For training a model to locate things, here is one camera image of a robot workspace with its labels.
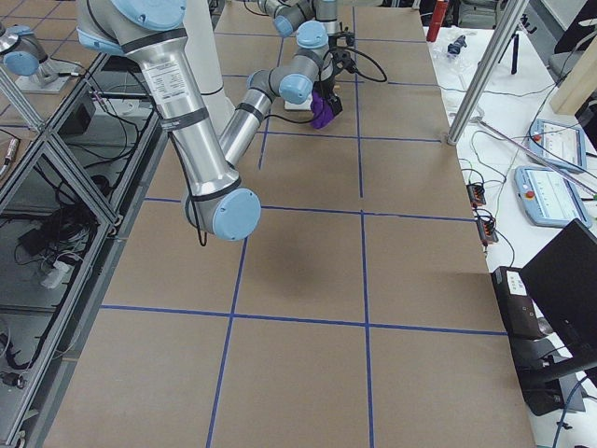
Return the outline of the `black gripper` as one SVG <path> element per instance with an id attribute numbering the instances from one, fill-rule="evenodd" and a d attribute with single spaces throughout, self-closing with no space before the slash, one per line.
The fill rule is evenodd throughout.
<path id="1" fill-rule="evenodd" d="M 327 98 L 335 117 L 343 111 L 341 98 L 335 93 L 335 84 L 333 81 L 321 81 L 318 93 Z"/>

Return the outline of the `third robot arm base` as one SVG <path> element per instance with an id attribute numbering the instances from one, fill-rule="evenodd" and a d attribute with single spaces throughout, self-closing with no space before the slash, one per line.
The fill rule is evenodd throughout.
<path id="1" fill-rule="evenodd" d="M 28 93 L 58 94 L 70 77 L 69 70 L 62 76 L 61 65 L 48 56 L 26 25 L 1 24 L 1 64 L 18 77 L 19 89 Z"/>

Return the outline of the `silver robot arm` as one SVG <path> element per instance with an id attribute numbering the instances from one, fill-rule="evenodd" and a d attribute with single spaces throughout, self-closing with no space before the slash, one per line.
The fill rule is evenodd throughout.
<path id="1" fill-rule="evenodd" d="M 289 37 L 300 25 L 308 21 L 318 21 L 324 25 L 329 35 L 340 31 L 338 3 L 328 0 L 243 1 L 245 8 L 258 16 L 272 18 L 272 24 L 281 37 Z"/>
<path id="2" fill-rule="evenodd" d="M 333 81 L 330 47 L 339 29 L 333 1 L 262 1 L 281 36 L 294 36 L 292 60 L 250 76 L 238 105 L 223 92 L 214 26 L 205 1 L 80 1 L 80 44 L 126 57 L 141 69 L 187 183 L 187 219 L 198 231 L 239 241 L 257 226 L 261 204 L 236 164 L 272 104 L 300 105 Z"/>

